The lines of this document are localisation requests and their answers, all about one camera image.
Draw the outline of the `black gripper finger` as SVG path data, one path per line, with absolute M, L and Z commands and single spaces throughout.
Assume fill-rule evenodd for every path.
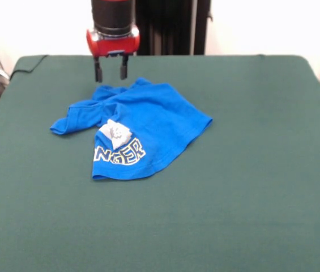
M 127 78 L 127 64 L 129 61 L 129 56 L 127 54 L 124 54 L 122 56 L 122 62 L 120 67 L 120 79 L 125 80 Z
M 100 65 L 99 57 L 94 56 L 95 81 L 101 83 L 103 81 L 103 72 Z

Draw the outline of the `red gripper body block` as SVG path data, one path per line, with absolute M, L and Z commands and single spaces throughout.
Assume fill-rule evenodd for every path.
M 93 57 L 130 55 L 139 48 L 140 33 L 136 25 L 124 36 L 105 35 L 96 29 L 88 29 L 86 39 Z

